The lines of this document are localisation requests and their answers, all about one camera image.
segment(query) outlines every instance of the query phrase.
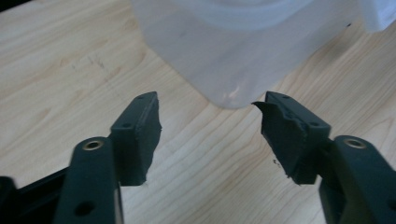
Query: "wooden surface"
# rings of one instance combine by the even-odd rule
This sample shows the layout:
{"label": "wooden surface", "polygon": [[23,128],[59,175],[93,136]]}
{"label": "wooden surface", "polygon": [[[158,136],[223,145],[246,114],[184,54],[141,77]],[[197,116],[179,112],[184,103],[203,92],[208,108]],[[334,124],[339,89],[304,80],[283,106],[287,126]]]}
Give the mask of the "wooden surface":
{"label": "wooden surface", "polygon": [[[396,25],[357,22],[272,90],[375,144],[396,164]],[[318,185],[296,186],[249,106],[210,104],[143,42],[128,0],[37,0],[0,14],[0,175],[19,187],[68,165],[140,93],[157,91],[162,138],[126,223],[324,223]]]}

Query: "translucent plastic bottle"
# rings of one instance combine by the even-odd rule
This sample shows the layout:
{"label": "translucent plastic bottle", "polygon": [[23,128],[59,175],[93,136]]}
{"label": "translucent plastic bottle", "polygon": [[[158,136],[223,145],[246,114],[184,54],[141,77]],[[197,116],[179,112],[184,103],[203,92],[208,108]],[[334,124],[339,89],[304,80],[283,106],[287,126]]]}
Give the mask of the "translucent plastic bottle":
{"label": "translucent plastic bottle", "polygon": [[216,105],[249,105],[359,14],[357,0],[132,0],[148,45]]}

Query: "metal screw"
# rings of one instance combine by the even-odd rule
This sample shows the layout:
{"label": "metal screw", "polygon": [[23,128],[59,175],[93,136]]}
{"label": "metal screw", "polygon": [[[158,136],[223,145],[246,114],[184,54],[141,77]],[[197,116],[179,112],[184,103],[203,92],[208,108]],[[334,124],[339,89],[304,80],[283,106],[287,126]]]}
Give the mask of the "metal screw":
{"label": "metal screw", "polygon": [[91,142],[86,143],[84,147],[82,147],[82,149],[91,151],[100,148],[102,145],[103,145],[103,141],[93,140]]}
{"label": "metal screw", "polygon": [[344,140],[344,143],[349,147],[354,147],[354,148],[358,148],[358,149],[367,148],[366,144],[364,144],[362,141],[357,140],[357,139],[347,138]]}

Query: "mounting hole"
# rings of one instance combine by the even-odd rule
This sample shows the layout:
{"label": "mounting hole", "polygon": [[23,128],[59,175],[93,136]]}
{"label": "mounting hole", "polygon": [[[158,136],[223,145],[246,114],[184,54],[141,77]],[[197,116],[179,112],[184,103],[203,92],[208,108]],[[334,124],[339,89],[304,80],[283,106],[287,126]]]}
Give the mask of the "mounting hole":
{"label": "mounting hole", "polygon": [[93,140],[91,142],[88,142],[84,145],[84,147],[82,147],[82,149],[84,150],[96,150],[98,148],[100,148],[103,145],[102,141],[98,141],[98,140]]}
{"label": "mounting hole", "polygon": [[344,143],[349,147],[360,148],[360,149],[367,148],[366,144],[364,144],[362,141],[359,141],[357,139],[347,138],[344,140]]}
{"label": "mounting hole", "polygon": [[131,123],[124,123],[122,124],[122,128],[130,128],[132,126]]}
{"label": "mounting hole", "polygon": [[309,124],[311,126],[314,126],[314,127],[318,127],[319,126],[319,123],[317,123],[317,122],[309,122]]}
{"label": "mounting hole", "polygon": [[85,217],[95,209],[93,202],[79,203],[75,209],[75,215],[78,217]]}
{"label": "mounting hole", "polygon": [[388,207],[396,212],[396,200],[388,200]]}

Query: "light wood tabletop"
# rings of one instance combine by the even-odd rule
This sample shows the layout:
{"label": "light wood tabletop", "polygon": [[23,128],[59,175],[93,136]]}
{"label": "light wood tabletop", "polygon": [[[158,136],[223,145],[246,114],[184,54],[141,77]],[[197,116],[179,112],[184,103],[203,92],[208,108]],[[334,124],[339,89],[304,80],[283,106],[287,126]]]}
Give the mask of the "light wood tabletop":
{"label": "light wood tabletop", "polygon": [[[324,223],[315,186],[297,186],[260,134],[254,106],[209,103],[144,42],[128,0],[37,0],[0,13],[0,175],[23,187],[107,136],[139,94],[163,126],[148,181],[122,188],[126,223]],[[372,142],[396,165],[396,24],[346,28],[271,91]]]}

